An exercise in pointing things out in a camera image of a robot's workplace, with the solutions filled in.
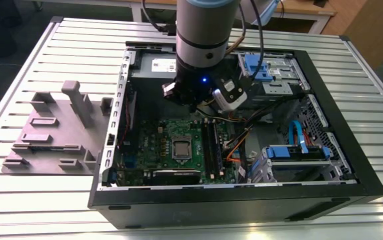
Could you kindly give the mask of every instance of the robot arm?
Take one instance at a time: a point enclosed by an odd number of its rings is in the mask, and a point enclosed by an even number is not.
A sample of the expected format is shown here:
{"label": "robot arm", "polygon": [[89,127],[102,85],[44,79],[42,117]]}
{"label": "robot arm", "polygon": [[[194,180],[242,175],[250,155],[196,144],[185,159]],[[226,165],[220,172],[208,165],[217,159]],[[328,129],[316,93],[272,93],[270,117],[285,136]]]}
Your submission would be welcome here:
{"label": "robot arm", "polygon": [[[264,24],[278,0],[260,0]],[[176,2],[176,77],[161,86],[169,101],[196,105],[210,98],[222,111],[246,99],[241,83],[224,69],[225,51],[240,0],[178,0]]]}

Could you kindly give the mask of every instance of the label sticker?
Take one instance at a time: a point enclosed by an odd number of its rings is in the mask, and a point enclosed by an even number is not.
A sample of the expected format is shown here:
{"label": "label sticker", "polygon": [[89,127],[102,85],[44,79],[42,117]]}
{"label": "label sticker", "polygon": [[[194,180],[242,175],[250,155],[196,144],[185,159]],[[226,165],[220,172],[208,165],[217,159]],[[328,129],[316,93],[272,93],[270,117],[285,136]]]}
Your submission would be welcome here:
{"label": "label sticker", "polygon": [[225,88],[226,92],[229,92],[234,89],[234,83],[232,80],[229,80],[228,82],[224,83],[224,88]]}
{"label": "label sticker", "polygon": [[277,69],[270,69],[269,73],[273,75],[280,75],[280,71]]}
{"label": "label sticker", "polygon": [[150,71],[160,73],[174,73],[176,72],[176,60],[166,58],[154,58],[150,61]]}
{"label": "label sticker", "polygon": [[238,174],[241,175],[241,177],[245,177],[245,170],[242,168],[242,166],[238,167],[238,170],[237,170]]}

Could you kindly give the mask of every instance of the wooden desk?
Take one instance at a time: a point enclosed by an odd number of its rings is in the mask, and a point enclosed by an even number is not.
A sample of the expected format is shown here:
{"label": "wooden desk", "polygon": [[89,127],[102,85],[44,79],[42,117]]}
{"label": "wooden desk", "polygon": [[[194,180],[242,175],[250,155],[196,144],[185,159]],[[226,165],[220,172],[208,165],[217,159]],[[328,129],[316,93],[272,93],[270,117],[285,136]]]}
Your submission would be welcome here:
{"label": "wooden desk", "polygon": [[[40,0],[41,2],[66,3],[66,4],[88,4],[88,5],[104,5],[129,7],[132,10],[133,22],[142,22],[141,13],[141,0]],[[285,19],[301,19],[312,20],[313,24],[308,31],[309,34],[320,34],[329,17],[336,14],[334,9],[326,2],[324,7],[313,5],[313,0],[281,0],[284,5]],[[176,10],[177,0],[145,0],[145,6],[149,9],[166,9]],[[277,5],[276,11],[272,17],[278,18],[281,16],[281,5]]]}
{"label": "wooden desk", "polygon": [[[284,5],[284,13],[288,14],[310,14],[310,15],[325,15],[333,16],[337,12],[330,6],[329,2],[325,3],[324,7],[313,5],[313,0],[281,0]],[[274,10],[277,13],[281,12],[281,4],[277,4]]]}

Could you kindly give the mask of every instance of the motherboard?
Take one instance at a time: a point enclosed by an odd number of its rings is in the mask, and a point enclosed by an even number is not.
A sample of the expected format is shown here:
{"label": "motherboard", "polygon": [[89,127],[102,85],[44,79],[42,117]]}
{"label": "motherboard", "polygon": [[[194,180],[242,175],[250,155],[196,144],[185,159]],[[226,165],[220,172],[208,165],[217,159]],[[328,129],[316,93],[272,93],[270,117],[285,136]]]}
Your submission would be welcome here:
{"label": "motherboard", "polygon": [[234,183],[233,165],[222,160],[222,142],[229,139],[224,121],[142,120],[137,151],[120,155],[120,186]]}

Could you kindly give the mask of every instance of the floor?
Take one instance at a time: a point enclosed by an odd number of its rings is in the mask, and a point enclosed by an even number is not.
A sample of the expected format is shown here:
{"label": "floor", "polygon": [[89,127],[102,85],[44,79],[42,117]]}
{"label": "floor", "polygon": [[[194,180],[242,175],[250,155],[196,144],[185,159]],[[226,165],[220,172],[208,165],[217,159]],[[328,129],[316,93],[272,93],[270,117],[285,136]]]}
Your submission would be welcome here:
{"label": "floor", "polygon": [[[5,58],[0,58],[0,64],[21,65],[32,51],[34,44],[45,30],[52,16],[64,16],[69,18],[101,19],[132,21],[132,13],[126,7],[109,7],[81,4],[48,3],[42,5],[42,11],[36,12],[29,1],[16,1],[22,25],[10,29],[17,44],[17,52]],[[174,13],[169,10],[164,12],[150,12],[156,17],[156,22],[173,22]],[[0,65],[0,100],[20,70],[18,66]],[[383,65],[375,70],[383,81]]]}

